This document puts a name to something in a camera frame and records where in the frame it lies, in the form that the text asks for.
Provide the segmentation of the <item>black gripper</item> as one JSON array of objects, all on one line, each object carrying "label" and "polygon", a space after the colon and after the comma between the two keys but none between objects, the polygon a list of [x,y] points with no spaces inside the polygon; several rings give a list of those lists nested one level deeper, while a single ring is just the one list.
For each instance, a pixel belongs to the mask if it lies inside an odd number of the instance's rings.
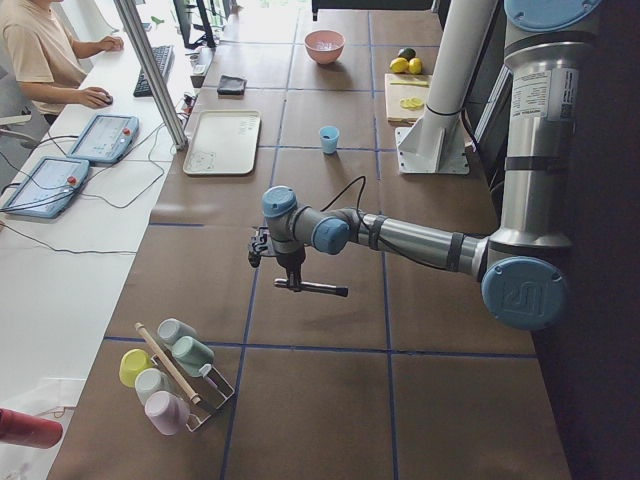
[{"label": "black gripper", "polygon": [[277,263],[287,271],[286,288],[300,292],[301,287],[301,266],[306,259],[304,248],[296,249],[292,252],[279,252],[276,254]]}]

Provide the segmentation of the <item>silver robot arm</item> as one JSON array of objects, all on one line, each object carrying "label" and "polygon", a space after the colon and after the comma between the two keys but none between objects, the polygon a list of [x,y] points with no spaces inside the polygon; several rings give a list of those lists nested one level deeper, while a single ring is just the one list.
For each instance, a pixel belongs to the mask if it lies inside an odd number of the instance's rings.
[{"label": "silver robot arm", "polygon": [[432,6],[432,0],[312,0],[311,12],[312,20],[317,21],[323,9],[426,11]]},{"label": "silver robot arm", "polygon": [[579,68],[598,34],[598,1],[506,1],[504,63],[512,75],[503,208],[484,238],[419,226],[358,208],[315,210],[286,186],[262,198],[266,223],[248,247],[258,266],[273,257],[286,275],[276,286],[344,296],[344,287],[301,277],[305,250],[335,255],[355,243],[481,284],[487,310],[501,323],[536,331],[564,315],[569,287],[562,262],[570,240],[561,226],[574,131]]}]

